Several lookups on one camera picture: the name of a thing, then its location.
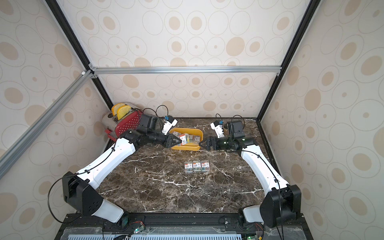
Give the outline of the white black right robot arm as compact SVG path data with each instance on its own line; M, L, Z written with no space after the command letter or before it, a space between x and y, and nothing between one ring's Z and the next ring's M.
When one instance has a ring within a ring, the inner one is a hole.
M269 228L297 220L301 215L302 193L298 186L290 185L263 155L255 139L209 137L199 146L210 151L236 152L251 167L259 180L265 197L260 205L243 208L248 223L264 223Z

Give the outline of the clear paper clip box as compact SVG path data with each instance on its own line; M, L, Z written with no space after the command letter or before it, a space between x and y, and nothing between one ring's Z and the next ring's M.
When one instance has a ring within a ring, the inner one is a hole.
M202 172L210 171L210 162L209 161L201 161Z
M185 170L185 173L193 173L194 172L193 162L185 162L184 170Z
M193 171L194 172L201 172L202 171L201 161L193 161Z
M186 145L188 143L189 135L188 134L179 135L179 139L181 140L181 143L180 143L181 146Z

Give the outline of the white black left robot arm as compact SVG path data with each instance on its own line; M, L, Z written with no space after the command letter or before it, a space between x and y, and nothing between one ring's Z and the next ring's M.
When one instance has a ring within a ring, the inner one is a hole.
M146 144L172 148L182 143L178 137L159 131L140 133L127 130L115 144L91 164L77 173L67 172L62 178L64 201L83 216L94 216L124 228L128 225L128 212L104 199L97 188L103 180L127 157Z

